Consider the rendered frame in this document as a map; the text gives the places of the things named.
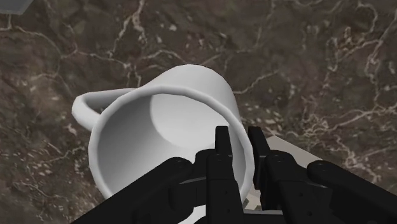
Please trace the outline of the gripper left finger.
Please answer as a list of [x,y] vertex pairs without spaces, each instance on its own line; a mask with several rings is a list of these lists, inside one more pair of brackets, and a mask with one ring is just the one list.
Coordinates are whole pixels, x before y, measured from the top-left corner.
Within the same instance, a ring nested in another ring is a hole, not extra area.
[[215,147],[194,162],[164,161],[71,224],[181,224],[199,206],[204,214],[188,224],[241,224],[241,202],[228,128],[218,126]]

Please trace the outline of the beige flat object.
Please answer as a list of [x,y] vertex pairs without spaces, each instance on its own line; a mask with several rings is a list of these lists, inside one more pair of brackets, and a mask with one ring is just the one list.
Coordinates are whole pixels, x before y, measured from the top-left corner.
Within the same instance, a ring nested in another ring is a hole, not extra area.
[[[270,136],[267,138],[267,142],[271,150],[279,150],[291,154],[297,164],[303,168],[306,168],[313,161],[320,160],[319,157],[281,139],[280,137]],[[254,185],[251,185],[251,189],[243,203],[243,207],[248,210],[261,210],[260,191],[255,190]]]

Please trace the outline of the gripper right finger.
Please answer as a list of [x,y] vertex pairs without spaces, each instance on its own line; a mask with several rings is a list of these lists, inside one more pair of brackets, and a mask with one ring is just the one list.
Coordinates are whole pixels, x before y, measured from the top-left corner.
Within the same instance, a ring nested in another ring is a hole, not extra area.
[[397,224],[397,195],[326,160],[302,167],[271,150],[260,127],[249,127],[248,138],[261,207],[280,209],[286,224]]

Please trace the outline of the white mug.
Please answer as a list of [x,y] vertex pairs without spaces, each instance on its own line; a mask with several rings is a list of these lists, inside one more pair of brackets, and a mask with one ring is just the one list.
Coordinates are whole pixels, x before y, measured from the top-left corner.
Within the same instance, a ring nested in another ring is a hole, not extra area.
[[[218,126],[228,128],[241,204],[247,197],[253,148],[230,85],[212,69],[185,64],[139,88],[89,92],[75,99],[72,114],[91,132],[89,166],[105,200],[170,158],[194,162],[215,147]],[[205,208],[181,224],[197,221]]]

